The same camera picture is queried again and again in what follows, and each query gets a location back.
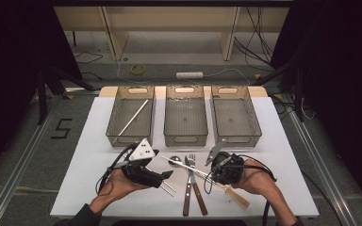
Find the floor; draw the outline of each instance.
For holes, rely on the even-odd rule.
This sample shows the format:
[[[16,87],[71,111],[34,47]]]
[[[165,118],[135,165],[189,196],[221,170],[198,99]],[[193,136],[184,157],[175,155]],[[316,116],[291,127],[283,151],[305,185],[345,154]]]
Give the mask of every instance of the floor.
[[[76,46],[73,46],[73,34],[66,32],[84,79],[96,87],[147,82],[166,84],[170,80],[181,82],[174,80],[177,72],[223,72],[204,80],[194,80],[195,83],[227,84],[230,80],[234,83],[246,83],[246,79],[255,81],[256,75],[265,76],[269,72],[262,70],[270,69],[261,61],[252,59],[248,62],[254,68],[247,66],[245,55],[237,48],[233,49],[230,61],[223,61],[221,46],[214,33],[132,33],[119,63],[111,59],[104,33],[75,34]],[[249,38],[249,34],[238,34],[238,39],[244,43]],[[266,41],[271,48],[276,39],[277,34],[266,34]],[[250,48],[264,57],[258,39],[253,40]],[[141,77],[130,74],[129,68],[132,65],[145,65],[146,73]],[[278,83],[279,79],[275,79],[264,87],[268,93],[275,93],[278,91]],[[68,89],[78,89],[72,83],[64,82],[64,85]],[[96,92],[71,92],[65,97],[49,96],[48,104],[52,114],[43,128],[37,125],[38,100],[30,103],[17,133],[0,156],[0,194],[10,184],[12,173],[18,172],[17,184],[6,202],[0,206],[0,225],[53,225],[58,221],[49,216],[50,209],[72,159],[93,98],[97,95]],[[283,98],[288,100],[290,96],[286,94]],[[284,105],[275,104],[275,107],[280,112],[280,121],[301,170],[321,190],[327,192],[333,204],[346,206],[342,206],[345,210],[337,211],[345,218],[342,221],[348,222],[346,225],[362,225],[362,192],[343,161],[338,158],[321,122],[315,115],[311,119],[313,111],[309,108],[309,100],[304,106],[307,114],[304,123],[298,123],[293,111],[284,109]],[[60,126],[71,130],[66,138],[55,139],[53,137],[64,136],[63,131],[56,130],[63,119],[71,120],[61,121]],[[305,141],[308,138],[312,140],[311,143]],[[317,155],[321,158],[320,165],[316,163]],[[306,183],[320,215],[304,219],[304,224],[338,225],[336,214],[326,199],[313,183],[309,180]],[[261,219],[246,218],[243,221],[247,225],[261,225]],[[104,218],[101,225],[111,225],[112,222],[112,219]],[[275,220],[270,219],[268,225],[275,225]]]

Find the gray floor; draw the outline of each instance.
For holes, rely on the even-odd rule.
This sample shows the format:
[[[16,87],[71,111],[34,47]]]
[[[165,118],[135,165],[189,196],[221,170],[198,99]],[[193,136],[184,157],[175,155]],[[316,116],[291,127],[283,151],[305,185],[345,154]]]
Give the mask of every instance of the gray floor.
[[[104,57],[91,64],[79,64],[83,73],[95,73],[103,77],[103,80],[99,80],[91,74],[84,74],[85,80],[96,87],[130,85],[135,84],[135,82],[147,81],[149,81],[149,84],[164,85],[175,78],[176,72],[199,71],[204,72],[204,74],[213,74],[224,70],[237,69],[251,81],[255,80],[255,74],[260,73],[263,76],[267,74],[267,72],[246,66],[244,56],[235,49],[230,61],[222,61],[217,36],[207,33],[182,34],[181,36],[176,36],[174,33],[159,33],[158,36],[151,33],[136,33],[130,36],[127,48],[120,61],[120,73],[117,74],[119,65],[110,59],[102,34],[87,32],[81,33],[79,36],[78,45],[74,47],[75,53],[89,51],[104,55]],[[276,41],[276,35],[270,34],[269,37],[272,37],[272,39],[269,39],[268,42],[273,45]],[[247,40],[243,35],[241,35],[240,39]],[[77,60],[87,62],[96,58],[96,56],[87,55],[83,57],[77,58]],[[256,61],[250,61],[250,63],[263,67]],[[129,68],[134,64],[145,64],[147,72],[140,77],[132,75]],[[190,81],[173,80],[171,82],[188,83]],[[195,82],[200,84],[238,84],[246,83],[246,80],[237,71],[228,71]],[[276,92],[278,82],[279,79],[276,79],[266,84],[267,92]],[[75,87],[71,83],[64,84],[68,88]],[[63,98],[59,101],[52,120],[43,134],[41,143],[33,154],[18,189],[8,203],[6,211],[0,220],[0,225],[52,225],[57,221],[56,218],[49,216],[50,209],[55,202],[95,96],[74,94],[74,96],[70,96],[71,98]],[[277,105],[276,107],[282,110],[282,106]],[[312,160],[292,123],[290,114],[286,114],[287,112],[281,114],[280,119],[301,170],[324,189]],[[28,141],[37,128],[38,116],[38,102],[35,100],[30,103],[29,108],[26,110],[22,123],[8,144],[7,150],[0,156],[0,187],[5,185],[17,162],[22,157]],[[71,130],[65,139],[51,139],[54,136],[64,135],[63,131],[56,131],[60,119],[72,119],[71,121],[64,121],[61,126]],[[336,181],[343,198],[349,204],[357,225],[362,225],[362,192],[360,188],[347,171],[343,161],[337,157],[332,142],[321,126],[321,122],[314,118],[313,120],[305,120],[304,125],[307,127],[326,166]],[[320,210],[320,215],[317,218],[305,219],[304,224],[337,225],[335,214],[324,197],[309,181],[306,182]],[[261,219],[245,219],[244,221],[248,225],[261,225]],[[103,219],[101,225],[111,225],[111,223],[112,220]],[[275,225],[275,220],[270,219],[268,225]]]

